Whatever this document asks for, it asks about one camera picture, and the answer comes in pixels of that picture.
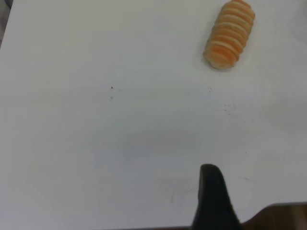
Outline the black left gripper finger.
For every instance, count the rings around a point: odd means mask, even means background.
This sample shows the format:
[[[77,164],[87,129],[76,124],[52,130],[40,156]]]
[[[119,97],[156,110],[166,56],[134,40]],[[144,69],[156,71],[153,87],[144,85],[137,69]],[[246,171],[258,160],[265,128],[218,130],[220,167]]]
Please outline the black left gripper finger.
[[[192,230],[242,230],[221,170],[213,164],[200,167],[198,206]]]

